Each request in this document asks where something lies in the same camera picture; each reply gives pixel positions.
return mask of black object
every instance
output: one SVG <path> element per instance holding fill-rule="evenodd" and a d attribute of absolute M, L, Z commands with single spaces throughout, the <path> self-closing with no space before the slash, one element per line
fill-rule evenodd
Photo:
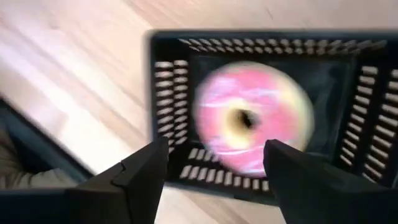
<path fill-rule="evenodd" d="M 374 184 L 278 140 L 264 167 L 288 224 L 397 223 L 398 190 Z"/>
<path fill-rule="evenodd" d="M 392 32 L 158 31 L 151 35 L 152 135 L 170 146 L 166 184 L 269 203 L 268 179 L 222 166 L 192 118 L 196 87 L 237 61 L 270 65 L 307 92 L 315 131 L 307 153 L 386 187 L 398 165 L 398 43 Z"/>
<path fill-rule="evenodd" d="M 14 126 L 10 134 L 29 146 L 23 150 L 50 156 L 48 166 L 62 167 L 81 182 L 67 189 L 0 190 L 0 223 L 154 222 L 167 170 L 167 138 L 93 176 L 3 99 L 0 105 L 0 119 L 7 128 Z"/>

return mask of black plastic basket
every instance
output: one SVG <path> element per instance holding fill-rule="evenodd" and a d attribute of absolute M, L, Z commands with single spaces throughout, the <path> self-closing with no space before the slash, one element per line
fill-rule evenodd
<path fill-rule="evenodd" d="M 270 202 L 267 178 L 241 176 L 222 166 L 204 149 L 192 118 L 195 88 L 206 75 L 248 60 L 282 70 L 309 95 L 316 125 L 308 153 L 394 187 L 396 37 L 390 32 L 156 32 L 150 38 L 152 135 L 169 138 L 166 184 Z"/>

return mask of light wood surface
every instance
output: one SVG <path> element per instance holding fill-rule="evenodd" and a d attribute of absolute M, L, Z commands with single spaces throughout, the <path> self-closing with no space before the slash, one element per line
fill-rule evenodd
<path fill-rule="evenodd" d="M 149 142 L 156 28 L 396 28 L 393 0 L 0 0 L 0 92 L 99 173 Z M 164 189 L 156 223 L 284 223 L 277 207 Z"/>

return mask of donut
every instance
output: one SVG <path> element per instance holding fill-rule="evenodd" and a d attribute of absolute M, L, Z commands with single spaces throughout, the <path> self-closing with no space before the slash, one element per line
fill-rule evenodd
<path fill-rule="evenodd" d="M 278 139 L 304 151 L 312 135 L 312 104 L 287 74 L 256 62 L 227 64 L 199 84 L 193 118 L 200 141 L 226 167 L 266 176 L 264 144 Z"/>

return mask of pink frosting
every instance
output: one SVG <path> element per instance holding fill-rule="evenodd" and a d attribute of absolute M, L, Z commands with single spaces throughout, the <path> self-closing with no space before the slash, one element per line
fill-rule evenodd
<path fill-rule="evenodd" d="M 297 136 L 294 112 L 280 103 L 280 90 L 272 75 L 250 68 L 212 75 L 200 87 L 196 101 L 196 125 L 202 143 L 236 172 L 265 176 L 264 143 L 278 139 L 290 144 Z M 220 129 L 220 112 L 232 98 L 242 98 L 257 111 L 254 139 L 246 149 L 232 149 Z"/>

